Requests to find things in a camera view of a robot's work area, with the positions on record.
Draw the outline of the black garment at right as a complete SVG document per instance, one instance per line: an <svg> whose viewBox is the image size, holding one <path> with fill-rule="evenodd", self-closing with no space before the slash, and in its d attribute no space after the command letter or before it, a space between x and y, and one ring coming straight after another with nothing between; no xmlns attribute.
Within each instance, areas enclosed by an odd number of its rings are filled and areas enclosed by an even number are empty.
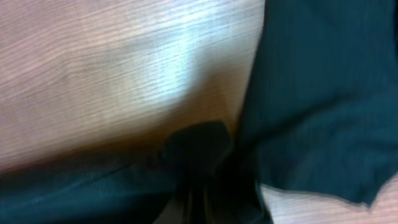
<svg viewBox="0 0 398 224"><path fill-rule="evenodd" d="M266 4L239 127L270 187L372 204L397 173L397 1Z"/></svg>

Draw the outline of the black t-shirt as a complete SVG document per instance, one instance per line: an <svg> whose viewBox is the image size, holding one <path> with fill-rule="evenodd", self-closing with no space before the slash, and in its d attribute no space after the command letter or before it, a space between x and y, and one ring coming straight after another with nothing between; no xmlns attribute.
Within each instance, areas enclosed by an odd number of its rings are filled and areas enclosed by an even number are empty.
<svg viewBox="0 0 398 224"><path fill-rule="evenodd" d="M72 156L1 175L1 223L153 223L188 173L174 158Z"/></svg>

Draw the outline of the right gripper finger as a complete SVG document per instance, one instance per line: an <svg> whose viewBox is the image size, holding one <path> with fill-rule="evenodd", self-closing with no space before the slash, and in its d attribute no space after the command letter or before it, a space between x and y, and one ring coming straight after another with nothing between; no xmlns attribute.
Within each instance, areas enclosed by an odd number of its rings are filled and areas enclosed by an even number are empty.
<svg viewBox="0 0 398 224"><path fill-rule="evenodd" d="M232 148L233 139L222 121L188 126L166 140L160 160L176 178L182 223L215 222L220 169Z"/></svg>

